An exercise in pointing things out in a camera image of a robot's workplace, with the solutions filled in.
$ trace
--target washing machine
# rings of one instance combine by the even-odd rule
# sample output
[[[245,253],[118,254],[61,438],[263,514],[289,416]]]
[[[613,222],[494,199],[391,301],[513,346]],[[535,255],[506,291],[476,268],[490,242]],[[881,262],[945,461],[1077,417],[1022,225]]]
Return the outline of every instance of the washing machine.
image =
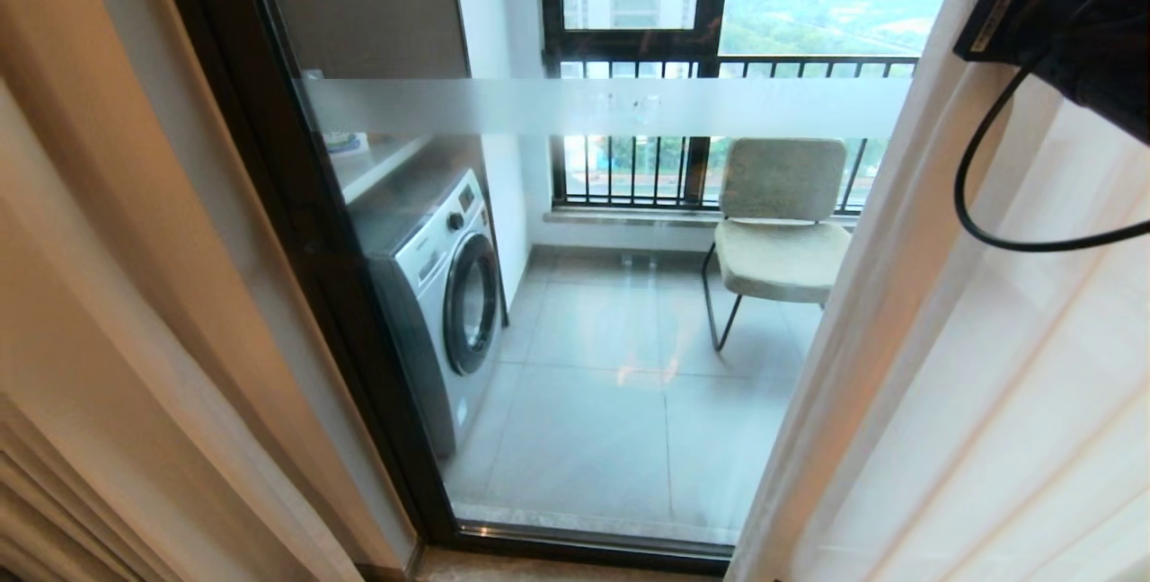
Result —
[[[491,217],[471,169],[446,185],[412,170],[352,212],[431,446],[459,450],[491,380],[503,329]]]

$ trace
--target balcony railing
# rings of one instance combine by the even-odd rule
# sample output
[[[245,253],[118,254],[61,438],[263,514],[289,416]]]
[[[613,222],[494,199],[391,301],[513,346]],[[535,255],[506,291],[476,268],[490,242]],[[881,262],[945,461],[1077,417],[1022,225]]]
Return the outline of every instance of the balcony railing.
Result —
[[[720,56],[688,61],[564,61],[568,79],[638,77],[897,78],[913,56]],[[729,137],[555,137],[554,204],[576,207],[718,209]],[[851,139],[836,214],[861,212],[887,139]]]

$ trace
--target washing machine door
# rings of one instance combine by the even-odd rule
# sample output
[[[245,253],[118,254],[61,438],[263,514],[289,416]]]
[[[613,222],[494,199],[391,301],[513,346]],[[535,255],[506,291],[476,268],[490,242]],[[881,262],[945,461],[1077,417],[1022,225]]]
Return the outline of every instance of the washing machine door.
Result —
[[[491,349],[499,311],[496,251],[488,237],[473,232],[460,243],[447,273],[443,332],[451,368],[475,373]]]

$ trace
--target washing machine control panel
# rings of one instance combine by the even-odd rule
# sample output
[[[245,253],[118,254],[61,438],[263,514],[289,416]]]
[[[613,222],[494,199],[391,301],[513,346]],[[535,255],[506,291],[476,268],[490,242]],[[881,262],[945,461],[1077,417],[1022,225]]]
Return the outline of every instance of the washing machine control panel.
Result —
[[[396,261],[416,292],[444,262],[451,261],[457,243],[475,216],[482,216],[484,225],[486,224],[486,212],[480,193],[480,183],[475,174],[468,170],[451,196],[428,216],[407,245],[396,253]]]

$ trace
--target chair backrest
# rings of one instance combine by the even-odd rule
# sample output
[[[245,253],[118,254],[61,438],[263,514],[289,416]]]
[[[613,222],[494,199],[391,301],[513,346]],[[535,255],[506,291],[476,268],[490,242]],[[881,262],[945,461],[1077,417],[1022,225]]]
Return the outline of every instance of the chair backrest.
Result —
[[[733,219],[821,221],[835,210],[846,164],[842,140],[735,140],[719,207]]]

